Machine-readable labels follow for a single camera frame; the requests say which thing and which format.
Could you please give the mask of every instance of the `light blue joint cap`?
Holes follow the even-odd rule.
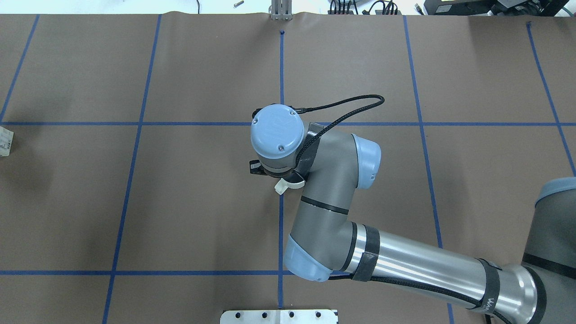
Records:
[[[300,146],[306,131],[300,116],[283,104],[272,104],[260,110],[252,120],[250,140],[258,155],[270,160],[281,159]]]
[[[286,243],[284,265],[296,276],[310,281],[326,281],[332,273],[332,270],[323,266],[304,251],[291,235],[288,236]]]
[[[536,203],[538,204],[541,199],[549,195],[572,189],[576,189],[576,177],[559,178],[548,181],[544,187],[542,187],[542,191],[540,192],[540,196]]]
[[[368,189],[376,179],[380,168],[382,151],[380,146],[365,138],[352,134],[356,142],[356,153],[358,155],[358,189]]]

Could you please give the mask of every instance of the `cable connector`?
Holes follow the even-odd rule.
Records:
[[[293,107],[292,107],[292,109],[293,109],[297,114],[299,114],[299,115],[300,115],[300,114],[305,114],[305,113],[308,112],[308,109],[307,109],[307,108],[293,108]]]
[[[422,11],[422,8],[420,7],[420,5],[418,5],[417,3],[414,5],[414,9],[416,9],[416,11],[424,16],[424,12]]]

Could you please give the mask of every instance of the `metal plate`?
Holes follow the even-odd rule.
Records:
[[[225,311],[220,324],[338,324],[337,310],[238,310]]]

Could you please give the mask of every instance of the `wires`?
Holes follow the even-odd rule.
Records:
[[[370,9],[368,10],[363,10],[362,14],[370,14],[370,12],[372,11],[372,8],[374,8],[374,6],[377,3],[382,3],[382,14],[387,14],[387,15],[391,15],[391,14],[398,14],[398,5],[394,3],[393,0],[378,0],[375,1],[371,6]]]
[[[345,275],[345,276],[331,276],[328,278],[328,280],[352,279],[352,277],[353,277],[352,274]],[[472,304],[476,307],[481,306],[480,301],[478,301],[478,300],[476,300],[470,296],[467,296],[463,293],[459,293],[459,292],[456,292],[456,291],[453,291],[450,289],[446,289],[446,288],[442,288],[442,287],[437,287],[435,285],[425,284],[423,282],[418,282],[418,281],[408,280],[408,279],[400,279],[400,278],[389,278],[389,277],[372,277],[372,278],[370,278],[370,280],[383,282],[385,284],[393,284],[393,285],[399,285],[399,286],[404,286],[404,287],[410,287],[410,288],[416,288],[416,289],[422,289],[425,291],[440,293],[442,295],[446,295],[446,296],[450,296],[450,297],[453,297],[456,299],[460,299],[460,300],[467,302],[469,304]],[[502,322],[504,322],[505,324],[512,324],[512,322],[510,322],[507,318],[505,318],[499,312],[494,311],[493,314],[494,314],[494,316],[501,319]]]
[[[330,10],[328,11],[328,14],[349,14],[350,13],[350,7],[352,7],[352,4],[354,5],[354,8],[356,9],[356,14],[358,14],[358,8],[356,7],[356,0],[348,0],[348,6],[346,6],[346,0],[342,1],[342,0],[338,0],[338,6],[336,7],[336,0],[332,0],[330,2]]]
[[[326,108],[332,108],[335,106],[339,106],[341,104],[345,104],[345,103],[349,103],[351,101],[356,101],[356,100],[360,100],[360,99],[369,99],[369,98],[374,98],[374,99],[378,99],[378,102],[373,103],[373,104],[369,104],[367,106],[358,108],[356,110],[352,110],[350,112],[348,112],[347,114],[343,115],[342,117],[338,118],[337,120],[335,120],[334,122],[332,122],[330,125],[326,126],[325,128],[323,128],[321,131],[318,132],[318,134],[316,134],[314,137],[312,137],[311,139],[309,139],[307,142],[304,143],[304,145],[302,146],[302,149],[300,149],[300,152],[298,152],[298,154],[296,155],[296,165],[295,167],[298,166],[298,163],[300,162],[300,158],[302,157],[302,154],[304,154],[304,151],[306,151],[312,144],[314,144],[314,142],[316,142],[322,135],[324,135],[327,131],[331,130],[334,126],[338,125],[339,123],[343,122],[345,119],[352,117],[362,111],[366,111],[368,109],[372,109],[374,107],[378,107],[381,104],[384,103],[384,97],[380,96],[380,95],[363,95],[363,96],[356,96],[356,97],[352,97],[352,98],[348,98],[348,99],[344,99],[341,100],[339,102],[336,103],[332,103],[332,104],[327,104],[325,106],[319,106],[319,107],[313,107],[313,108],[298,108],[295,109],[295,111],[299,114],[305,114],[307,112],[311,112],[311,111],[316,111],[316,110],[322,110],[322,109],[326,109]]]

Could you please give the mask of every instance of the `white plastic part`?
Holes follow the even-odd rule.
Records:
[[[12,138],[14,138],[14,132],[0,127],[0,156],[10,155]]]
[[[306,184],[306,182],[304,180],[298,182],[298,183],[291,183],[288,182],[286,180],[284,180],[284,178],[281,178],[280,181],[278,181],[278,183],[276,184],[276,186],[274,186],[274,190],[276,190],[276,192],[281,195],[283,194],[286,189],[290,188],[290,189],[300,189],[302,187],[304,187],[304,185]]]
[[[248,323],[338,324],[338,310],[238,310],[220,316],[220,324]]]

